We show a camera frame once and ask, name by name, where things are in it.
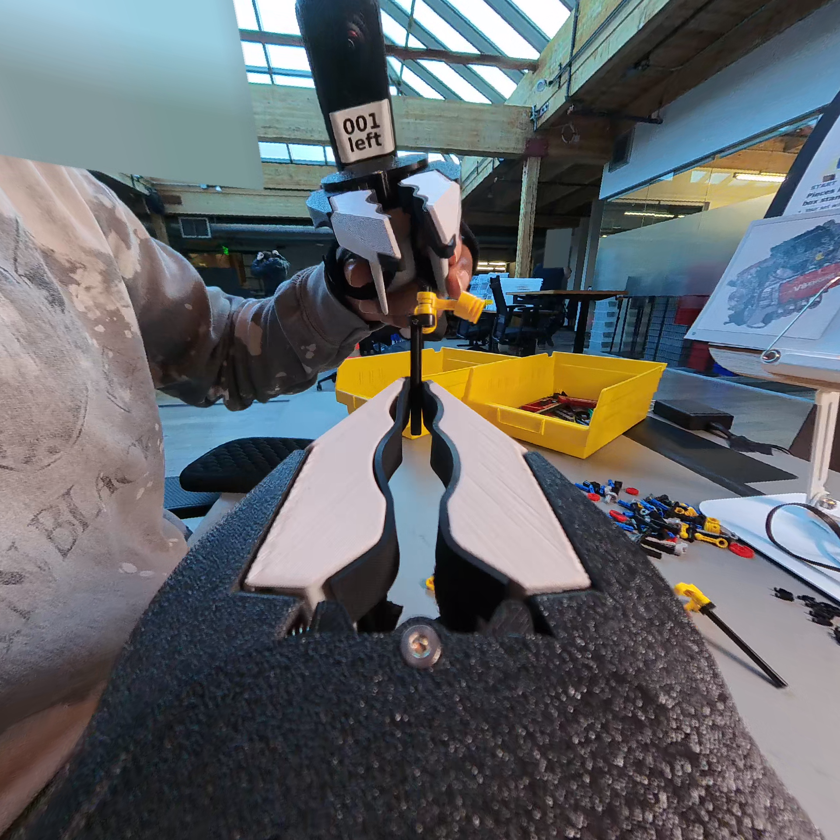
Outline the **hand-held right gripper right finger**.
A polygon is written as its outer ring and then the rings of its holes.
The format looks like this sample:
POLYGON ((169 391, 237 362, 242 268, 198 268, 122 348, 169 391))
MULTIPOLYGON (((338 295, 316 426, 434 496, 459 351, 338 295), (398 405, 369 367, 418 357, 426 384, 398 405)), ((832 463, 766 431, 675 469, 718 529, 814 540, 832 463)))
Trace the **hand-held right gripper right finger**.
POLYGON ((441 385, 423 385, 430 465, 444 487, 434 592, 455 633, 539 623, 534 599, 587 592, 592 580, 531 467, 529 451, 441 385))

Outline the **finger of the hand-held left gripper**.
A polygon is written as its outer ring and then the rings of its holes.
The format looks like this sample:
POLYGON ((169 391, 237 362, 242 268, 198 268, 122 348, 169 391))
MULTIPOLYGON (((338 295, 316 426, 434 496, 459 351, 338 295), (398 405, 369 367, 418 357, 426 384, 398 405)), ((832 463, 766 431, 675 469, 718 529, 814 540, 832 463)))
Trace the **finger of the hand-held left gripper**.
POLYGON ((375 191, 348 191, 328 194, 332 210, 330 223, 340 246, 366 260, 380 309, 390 311, 387 289, 403 266, 392 220, 383 210, 375 191))
POLYGON ((461 225, 460 186, 440 170, 417 171, 402 179, 402 209, 411 219, 419 281, 446 298, 461 225))

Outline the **yellow toy crank piece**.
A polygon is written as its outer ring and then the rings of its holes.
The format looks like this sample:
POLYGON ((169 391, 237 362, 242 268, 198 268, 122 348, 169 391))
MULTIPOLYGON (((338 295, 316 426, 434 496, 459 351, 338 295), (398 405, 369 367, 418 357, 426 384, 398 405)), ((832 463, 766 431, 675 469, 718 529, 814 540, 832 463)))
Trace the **yellow toy crank piece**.
POLYGON ((448 329, 447 314, 453 311, 455 301, 441 298, 432 291, 419 291, 413 318, 424 335, 437 335, 440 339, 448 329))

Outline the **black toy axle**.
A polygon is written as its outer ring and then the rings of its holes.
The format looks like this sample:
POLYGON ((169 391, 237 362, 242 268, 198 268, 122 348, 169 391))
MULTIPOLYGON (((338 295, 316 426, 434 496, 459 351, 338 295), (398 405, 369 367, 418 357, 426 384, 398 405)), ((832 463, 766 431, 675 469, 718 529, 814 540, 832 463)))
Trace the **black toy axle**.
POLYGON ((424 336, 437 327, 437 317, 430 311, 414 313, 409 319, 410 329, 410 364, 409 364, 409 427, 410 434, 419 437, 424 431, 423 415, 423 351, 424 336))

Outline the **yellow and black axle assembly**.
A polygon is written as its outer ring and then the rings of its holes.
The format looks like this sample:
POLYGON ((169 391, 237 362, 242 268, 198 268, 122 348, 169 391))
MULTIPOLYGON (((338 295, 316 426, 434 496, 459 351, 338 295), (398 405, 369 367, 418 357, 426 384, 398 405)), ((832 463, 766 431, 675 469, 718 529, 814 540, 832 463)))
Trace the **yellow and black axle assembly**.
POLYGON ((697 613, 710 620, 747 655, 754 665, 758 666, 776 688, 784 689, 788 687, 788 683, 719 617, 715 604, 698 587, 680 582, 675 585, 674 591, 678 598, 683 600, 684 608, 688 613, 697 613))

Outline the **person's left forearm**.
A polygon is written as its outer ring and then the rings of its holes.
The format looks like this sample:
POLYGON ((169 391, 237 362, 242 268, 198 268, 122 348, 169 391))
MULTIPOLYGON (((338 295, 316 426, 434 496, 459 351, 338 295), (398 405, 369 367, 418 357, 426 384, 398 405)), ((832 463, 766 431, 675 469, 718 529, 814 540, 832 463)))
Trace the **person's left forearm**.
POLYGON ((183 259, 149 283, 138 320, 155 386, 182 402, 253 403, 305 391, 373 330, 337 297, 325 265, 298 272, 272 298, 244 299, 208 287, 183 259))

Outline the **grey desk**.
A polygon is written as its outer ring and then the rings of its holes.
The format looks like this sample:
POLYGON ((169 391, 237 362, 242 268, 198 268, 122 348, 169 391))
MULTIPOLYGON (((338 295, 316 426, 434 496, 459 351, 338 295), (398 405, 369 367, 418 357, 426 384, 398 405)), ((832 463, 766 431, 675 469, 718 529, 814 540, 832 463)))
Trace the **grey desk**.
MULTIPOLYGON (((316 438, 347 416, 331 392, 304 392, 232 413, 223 406, 164 409, 166 474, 208 450, 246 437, 316 438)), ((434 571, 434 538, 443 486, 429 465, 428 436, 405 439, 391 479, 401 551, 389 593, 403 616, 437 616, 425 580, 434 571)), ((695 585, 719 617, 787 682, 774 687, 719 627, 691 613, 738 709, 762 752, 825 838, 838 838, 838 643, 815 624, 802 602, 784 602, 775 588, 810 595, 801 582, 767 560, 740 558, 705 543, 653 565, 669 588, 695 585)))

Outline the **printed task sheet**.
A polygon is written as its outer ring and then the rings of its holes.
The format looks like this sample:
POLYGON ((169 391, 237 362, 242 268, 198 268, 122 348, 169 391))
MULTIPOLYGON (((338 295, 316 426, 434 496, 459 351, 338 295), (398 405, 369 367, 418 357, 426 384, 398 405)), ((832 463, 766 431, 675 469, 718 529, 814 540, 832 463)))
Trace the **printed task sheet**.
POLYGON ((784 206, 782 216, 837 211, 839 208, 839 153, 815 154, 784 206))

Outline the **person's left hand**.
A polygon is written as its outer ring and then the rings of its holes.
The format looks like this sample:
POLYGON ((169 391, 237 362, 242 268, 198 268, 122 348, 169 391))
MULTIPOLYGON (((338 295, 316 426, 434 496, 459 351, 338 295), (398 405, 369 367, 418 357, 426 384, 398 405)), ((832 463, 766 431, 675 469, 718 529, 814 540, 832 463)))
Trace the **person's left hand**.
MULTIPOLYGON (((448 259, 448 273, 445 279, 447 297, 457 299, 462 292, 467 291, 472 277, 473 262, 469 248, 461 238, 457 238, 455 253, 448 259)), ((341 256, 339 266, 348 287, 363 288, 373 284, 371 266, 364 259, 354 255, 341 256)), ((377 297, 370 300, 347 297, 347 306, 369 324, 397 329, 408 328, 408 321, 416 306, 419 284, 416 272, 404 272, 404 275, 404 278, 394 280, 388 290, 388 312, 381 310, 377 297)))

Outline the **black office chair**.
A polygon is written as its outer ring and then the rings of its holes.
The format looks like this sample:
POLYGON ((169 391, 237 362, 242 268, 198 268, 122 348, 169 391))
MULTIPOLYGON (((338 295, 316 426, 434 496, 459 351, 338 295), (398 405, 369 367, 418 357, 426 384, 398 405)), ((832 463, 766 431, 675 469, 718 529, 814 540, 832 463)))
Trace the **black office chair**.
POLYGON ((496 305, 489 350, 518 356, 536 354, 540 349, 553 351, 562 302, 554 297, 537 296, 526 302, 508 303, 499 275, 491 275, 489 285, 496 305))

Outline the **wooden high table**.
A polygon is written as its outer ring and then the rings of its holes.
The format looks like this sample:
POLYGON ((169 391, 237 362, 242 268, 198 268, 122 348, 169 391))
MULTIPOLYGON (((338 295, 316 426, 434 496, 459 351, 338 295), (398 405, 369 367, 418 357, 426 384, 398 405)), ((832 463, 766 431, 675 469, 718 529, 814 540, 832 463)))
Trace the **wooden high table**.
POLYGON ((511 299, 514 305, 536 306, 548 301, 567 301, 578 304, 577 319, 574 327, 574 345, 572 352, 582 354, 588 333, 589 316, 592 305, 599 301, 627 297, 623 290, 529 290, 513 291, 511 299))

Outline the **toy building instruction booklet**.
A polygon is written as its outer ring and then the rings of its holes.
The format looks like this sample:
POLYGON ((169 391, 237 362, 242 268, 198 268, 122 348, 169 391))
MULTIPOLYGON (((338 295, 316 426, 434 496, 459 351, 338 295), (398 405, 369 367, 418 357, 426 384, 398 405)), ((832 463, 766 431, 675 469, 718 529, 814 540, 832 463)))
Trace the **toy building instruction booklet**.
POLYGON ((686 339, 737 350, 838 357, 838 210, 748 228, 686 339))

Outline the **heap of black toy pins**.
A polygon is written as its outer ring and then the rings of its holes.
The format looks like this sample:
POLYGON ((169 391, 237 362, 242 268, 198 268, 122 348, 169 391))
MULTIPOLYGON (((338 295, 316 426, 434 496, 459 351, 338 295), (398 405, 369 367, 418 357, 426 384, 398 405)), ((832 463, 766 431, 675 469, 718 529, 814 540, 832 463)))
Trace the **heap of black toy pins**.
POLYGON ((829 601, 821 600, 808 594, 796 594, 783 587, 772 589, 773 597, 791 604, 796 604, 805 611, 808 620, 821 627, 839 644, 839 607, 829 601))

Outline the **black sign board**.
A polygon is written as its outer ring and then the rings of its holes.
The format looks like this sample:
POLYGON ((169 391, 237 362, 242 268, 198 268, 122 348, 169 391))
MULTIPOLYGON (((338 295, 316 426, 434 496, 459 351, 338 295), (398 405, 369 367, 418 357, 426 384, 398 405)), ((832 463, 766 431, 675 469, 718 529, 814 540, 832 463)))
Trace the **black sign board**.
POLYGON ((775 194, 763 219, 783 217, 782 211, 787 204, 795 185, 800 180, 804 169, 810 163, 815 154, 826 154, 829 151, 838 151, 838 119, 839 119, 839 95, 836 94, 817 121, 808 139, 796 156, 782 185, 775 194))

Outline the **wooden support post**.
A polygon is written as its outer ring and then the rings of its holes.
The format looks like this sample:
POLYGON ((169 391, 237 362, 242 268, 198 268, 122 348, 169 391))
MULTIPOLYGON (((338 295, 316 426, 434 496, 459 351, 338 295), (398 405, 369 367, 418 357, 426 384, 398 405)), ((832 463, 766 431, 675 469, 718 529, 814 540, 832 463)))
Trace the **wooden support post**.
POLYGON ((514 277, 516 278, 529 278, 532 272, 532 242, 537 213, 541 162, 542 159, 538 156, 529 156, 522 167, 517 254, 514 266, 514 277))

